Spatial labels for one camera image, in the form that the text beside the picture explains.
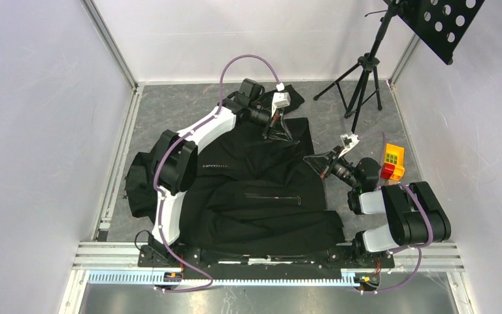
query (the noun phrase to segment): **perforated black plate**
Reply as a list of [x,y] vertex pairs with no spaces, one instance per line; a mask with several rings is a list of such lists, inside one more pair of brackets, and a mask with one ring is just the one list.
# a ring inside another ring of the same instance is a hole
[[482,4],[484,0],[407,0],[399,17],[450,65],[455,47]]

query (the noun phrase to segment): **white wall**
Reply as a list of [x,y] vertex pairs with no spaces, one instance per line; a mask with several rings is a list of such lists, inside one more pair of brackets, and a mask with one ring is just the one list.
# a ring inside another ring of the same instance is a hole
[[[383,0],[96,0],[138,81],[217,81],[241,54],[269,60],[284,80],[334,79],[370,51]],[[379,52],[388,78],[412,31],[396,18]],[[351,77],[357,79],[360,71]],[[227,80],[272,80],[258,60],[238,61]]]
[[0,313],[56,313],[130,89],[80,1],[0,1]]
[[502,1],[484,3],[453,65],[421,44],[397,98],[475,302],[481,313],[502,313]]

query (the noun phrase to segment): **music stand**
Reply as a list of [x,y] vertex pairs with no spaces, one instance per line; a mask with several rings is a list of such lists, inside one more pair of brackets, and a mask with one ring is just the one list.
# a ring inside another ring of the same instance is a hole
[[[376,33],[376,39],[371,51],[359,57],[357,63],[347,72],[336,78],[328,87],[313,97],[313,100],[316,101],[332,87],[337,86],[345,108],[344,117],[349,118],[355,114],[351,127],[353,133],[357,128],[362,105],[374,95],[377,96],[378,110],[382,110],[378,83],[378,64],[380,60],[376,58],[376,53],[386,35],[392,18],[398,15],[445,64],[451,65],[453,63],[453,51],[463,35],[465,35],[484,0],[384,0],[384,2],[388,5],[388,9],[382,18],[382,24],[378,29],[378,33]],[[339,83],[359,66],[363,68],[363,72],[348,106]],[[367,99],[364,99],[371,73],[374,74],[375,91]],[[357,109],[354,111],[355,103],[357,103]]]

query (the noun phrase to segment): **yellow and red toy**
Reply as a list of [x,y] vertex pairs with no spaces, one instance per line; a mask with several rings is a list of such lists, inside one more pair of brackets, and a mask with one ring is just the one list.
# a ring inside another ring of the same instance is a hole
[[399,181],[405,174],[405,148],[393,144],[386,144],[384,152],[384,165],[380,178]]

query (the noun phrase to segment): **black tripod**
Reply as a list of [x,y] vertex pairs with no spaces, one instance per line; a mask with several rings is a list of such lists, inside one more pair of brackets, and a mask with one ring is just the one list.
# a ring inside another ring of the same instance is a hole
[[[355,133],[355,129],[357,128],[357,121],[359,120],[359,114],[361,112],[362,105],[366,103],[369,99],[371,99],[375,94],[376,94],[376,100],[378,101],[378,110],[382,110],[382,101],[380,100],[380,86],[378,83],[378,69],[377,69],[380,60],[376,58],[376,53],[380,48],[380,43],[382,42],[384,36],[386,35],[390,21],[394,16],[397,15],[397,13],[399,13],[402,7],[401,5],[406,1],[401,1],[399,5],[394,4],[394,2],[396,2],[395,0],[393,1],[386,0],[386,2],[388,3],[388,10],[386,11],[386,15],[384,15],[384,17],[382,18],[382,25],[380,25],[380,28],[378,29],[378,33],[376,34],[376,40],[374,41],[374,45],[371,51],[366,53],[364,56],[359,57],[359,60],[355,65],[351,67],[351,69],[343,73],[332,84],[330,84],[327,88],[325,88],[322,92],[320,92],[313,98],[314,100],[318,100],[320,96],[324,95],[327,91],[332,89],[332,87],[337,86],[339,95],[341,97],[341,101],[343,102],[343,107],[345,108],[344,117],[349,118],[350,116],[355,114],[355,117],[353,119],[353,126],[351,127],[351,132],[353,133]],[[363,67],[363,73],[359,78],[359,82],[357,83],[357,87],[355,87],[355,92],[353,92],[353,96],[351,97],[351,102],[349,103],[348,106],[345,102],[345,98],[343,97],[343,92],[341,91],[341,86],[339,83],[351,72],[355,71],[355,69],[357,69],[359,66]],[[375,91],[369,97],[367,97],[367,99],[363,100],[365,97],[365,91],[367,89],[367,84],[369,82],[369,76],[371,72],[374,73]],[[357,110],[354,111],[353,107],[355,106],[357,97],[359,97],[359,101],[357,102]]]

